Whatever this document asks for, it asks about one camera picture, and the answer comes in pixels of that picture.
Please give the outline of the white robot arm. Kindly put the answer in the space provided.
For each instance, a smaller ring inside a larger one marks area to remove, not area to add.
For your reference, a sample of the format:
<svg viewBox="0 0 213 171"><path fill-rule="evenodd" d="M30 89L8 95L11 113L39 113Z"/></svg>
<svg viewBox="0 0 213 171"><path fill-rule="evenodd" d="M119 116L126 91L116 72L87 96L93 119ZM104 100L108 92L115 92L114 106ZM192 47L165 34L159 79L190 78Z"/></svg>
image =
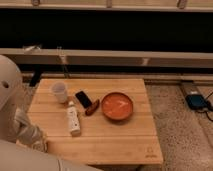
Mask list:
<svg viewBox="0 0 213 171"><path fill-rule="evenodd" d="M22 74L8 57L0 55L0 139L46 152L44 132L33 125L18 102L22 95Z"/></svg>

